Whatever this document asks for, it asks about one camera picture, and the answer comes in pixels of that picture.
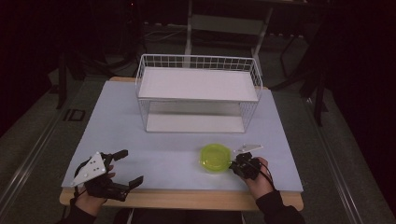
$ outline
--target wire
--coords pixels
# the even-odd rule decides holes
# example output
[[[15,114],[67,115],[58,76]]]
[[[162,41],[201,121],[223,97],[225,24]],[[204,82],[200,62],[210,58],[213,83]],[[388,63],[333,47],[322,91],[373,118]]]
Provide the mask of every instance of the wire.
[[[254,166],[253,164],[251,164],[249,161],[245,161],[245,160],[244,160],[244,162],[245,162],[247,165],[251,166],[251,167],[252,167],[253,169],[255,169],[256,171],[260,172],[260,174],[263,175],[263,176],[265,177],[265,179],[267,179],[267,181],[270,183],[271,187],[272,187],[274,190],[276,190],[275,185],[274,185],[274,180],[273,180],[272,175],[271,175],[271,172],[270,172],[270,170],[268,169],[268,167],[267,167],[266,165],[264,165],[264,164],[262,164],[262,163],[260,162],[260,165],[263,166],[263,167],[265,167],[265,169],[267,169],[267,172],[268,172],[269,177],[268,177],[268,175],[266,175],[265,173],[263,173],[261,169],[258,169],[256,166]]]
[[[180,33],[182,33],[182,32],[185,32],[186,30],[180,30],[180,31],[177,31],[177,32],[174,32],[174,33],[172,33],[172,34],[170,34],[170,35],[166,35],[166,36],[164,36],[164,37],[161,37],[161,38],[159,38],[159,39],[146,39],[147,41],[149,41],[149,42],[158,42],[158,41],[161,41],[161,40],[165,40],[166,38],[169,38],[169,37],[171,37],[172,35],[177,35],[177,34],[180,34]]]

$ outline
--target black chair leg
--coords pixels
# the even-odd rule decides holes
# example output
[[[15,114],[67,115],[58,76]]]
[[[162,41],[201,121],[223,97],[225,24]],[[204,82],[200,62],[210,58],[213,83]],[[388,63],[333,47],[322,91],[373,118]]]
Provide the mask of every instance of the black chair leg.
[[[286,50],[288,50],[288,48],[290,47],[291,43],[297,38],[297,36],[295,35],[291,41],[289,41],[288,45],[282,50],[282,52],[280,53],[280,64],[282,65],[282,71],[283,71],[283,76],[285,77],[289,77],[288,73],[286,72],[286,68],[285,68],[285,63],[283,62],[283,55],[285,54]]]
[[[322,126],[321,112],[323,107],[323,94],[324,94],[325,74],[320,73],[317,89],[317,98],[315,100],[314,118],[318,126]]]

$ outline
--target robotic hand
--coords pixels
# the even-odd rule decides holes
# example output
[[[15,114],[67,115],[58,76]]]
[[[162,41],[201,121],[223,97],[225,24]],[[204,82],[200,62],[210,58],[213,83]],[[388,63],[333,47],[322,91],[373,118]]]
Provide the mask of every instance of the robotic hand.
[[[89,160],[84,161],[76,170],[75,179],[71,183],[75,187],[75,197],[78,196],[77,185],[84,183],[88,194],[97,198],[114,199],[125,202],[126,196],[131,189],[143,183],[143,176],[129,182],[128,186],[113,183],[107,176],[109,165],[128,156],[128,150],[124,149],[115,154],[96,152]]]

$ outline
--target plastic bowl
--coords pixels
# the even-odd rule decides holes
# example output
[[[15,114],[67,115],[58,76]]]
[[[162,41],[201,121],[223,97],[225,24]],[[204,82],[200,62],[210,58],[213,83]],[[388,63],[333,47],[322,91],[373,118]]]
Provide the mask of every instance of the plastic bowl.
[[[231,164],[231,150],[222,144],[209,144],[201,148],[201,165],[209,173],[228,170]]]

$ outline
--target black cable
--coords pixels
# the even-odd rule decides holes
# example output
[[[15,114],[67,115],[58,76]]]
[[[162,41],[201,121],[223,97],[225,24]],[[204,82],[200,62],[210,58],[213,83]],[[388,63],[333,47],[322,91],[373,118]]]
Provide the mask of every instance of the black cable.
[[[258,171],[261,175],[263,175],[263,176],[265,177],[265,179],[267,179],[268,183],[270,183],[271,187],[272,187],[274,190],[276,190],[275,185],[274,185],[274,180],[273,180],[272,175],[271,175],[271,172],[270,172],[270,170],[268,169],[268,167],[267,167],[266,165],[264,165],[264,164],[262,164],[262,163],[260,162],[260,165],[261,165],[261,166],[264,166],[265,169],[267,169],[268,175],[269,175],[270,177],[268,177],[268,175],[266,175],[265,173],[263,173],[261,169],[258,169],[256,166],[254,166],[253,164],[251,164],[249,161],[245,161],[245,160],[244,160],[244,162],[245,162],[247,165],[251,166],[251,167],[252,167],[253,169],[255,169],[256,171]]]

